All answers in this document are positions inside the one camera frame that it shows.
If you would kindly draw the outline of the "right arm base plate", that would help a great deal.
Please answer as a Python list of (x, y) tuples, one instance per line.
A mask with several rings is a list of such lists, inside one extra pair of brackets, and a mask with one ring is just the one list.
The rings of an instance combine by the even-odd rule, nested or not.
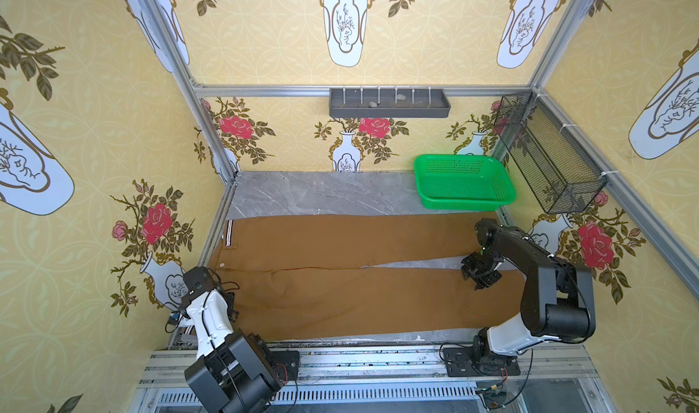
[(517, 377), (522, 374), (518, 359), (482, 353), (472, 346), (455, 343), (440, 346), (438, 355), (449, 377)]

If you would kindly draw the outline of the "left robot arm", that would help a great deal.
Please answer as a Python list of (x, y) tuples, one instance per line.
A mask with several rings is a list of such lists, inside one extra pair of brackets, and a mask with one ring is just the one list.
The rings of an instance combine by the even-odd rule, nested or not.
[(197, 358), (185, 380), (207, 412), (263, 412), (283, 387), (267, 345), (233, 327), (234, 295), (207, 267), (184, 274), (180, 313), (194, 324)]

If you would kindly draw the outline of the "brown long pants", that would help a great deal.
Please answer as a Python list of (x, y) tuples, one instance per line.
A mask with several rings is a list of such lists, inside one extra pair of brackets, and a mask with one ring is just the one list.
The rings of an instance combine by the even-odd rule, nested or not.
[(211, 267), (238, 285), (238, 326), (267, 341), (480, 329), (517, 315), (524, 276), (478, 289), (458, 267), (477, 214), (276, 216), (233, 223)]

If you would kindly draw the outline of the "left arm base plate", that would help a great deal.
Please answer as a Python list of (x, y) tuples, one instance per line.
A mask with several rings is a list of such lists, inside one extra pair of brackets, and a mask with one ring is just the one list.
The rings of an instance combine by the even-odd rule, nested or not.
[(268, 354), (268, 359), (269, 365), (282, 385), (298, 380), (300, 373), (300, 352), (298, 350), (272, 351)]

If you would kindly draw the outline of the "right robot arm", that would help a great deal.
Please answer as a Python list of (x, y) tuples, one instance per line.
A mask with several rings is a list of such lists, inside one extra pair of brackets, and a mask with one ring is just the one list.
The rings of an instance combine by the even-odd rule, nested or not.
[(462, 274), (477, 290), (503, 279), (508, 262), (524, 275), (520, 312), (473, 339), (471, 361), (504, 361), (545, 342), (580, 344), (595, 333), (592, 271), (537, 245), (518, 227), (484, 218), (475, 225), (481, 250), (462, 260)]

